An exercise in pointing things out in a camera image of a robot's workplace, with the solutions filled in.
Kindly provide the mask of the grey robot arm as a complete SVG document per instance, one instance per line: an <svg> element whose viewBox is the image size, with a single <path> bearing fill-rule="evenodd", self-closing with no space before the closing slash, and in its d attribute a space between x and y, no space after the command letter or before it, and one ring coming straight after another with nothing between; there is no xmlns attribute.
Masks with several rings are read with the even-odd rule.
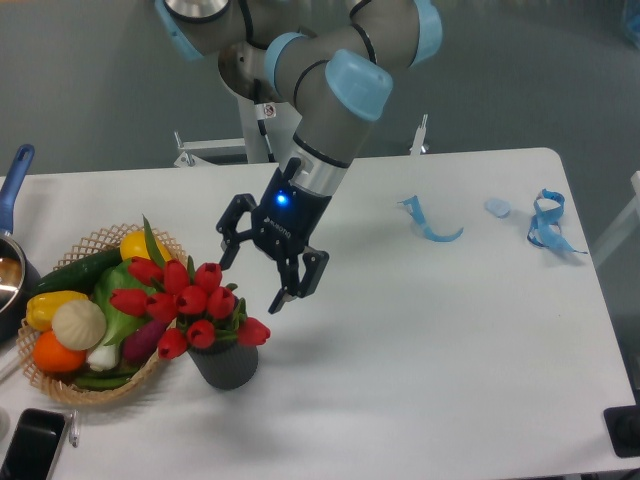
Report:
<svg viewBox="0 0 640 480"><path fill-rule="evenodd" d="M175 47L189 58L235 50L250 100L286 102L300 115L291 144L275 158L262 197L235 196L217 224L223 268L244 241L272 259L280 289L271 311L313 294L329 256L309 239L380 119L392 72L439 49L443 27L429 1L351 1L349 24L314 36L294 1L158 1Z"/></svg>

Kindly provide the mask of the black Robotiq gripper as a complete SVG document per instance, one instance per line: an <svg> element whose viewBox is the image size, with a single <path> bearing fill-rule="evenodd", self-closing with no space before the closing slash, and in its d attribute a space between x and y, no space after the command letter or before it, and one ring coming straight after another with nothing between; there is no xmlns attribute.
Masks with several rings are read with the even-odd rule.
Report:
<svg viewBox="0 0 640 480"><path fill-rule="evenodd" d="M222 235L222 270L228 270L243 242L274 259L281 286L268 312L278 313L285 303L315 293L330 255L309 245L309 239L332 197L317 196L292 185L280 169L271 177L260 203L249 193L235 195L216 230ZM251 213L251 228L238 230L244 214Z"/></svg>

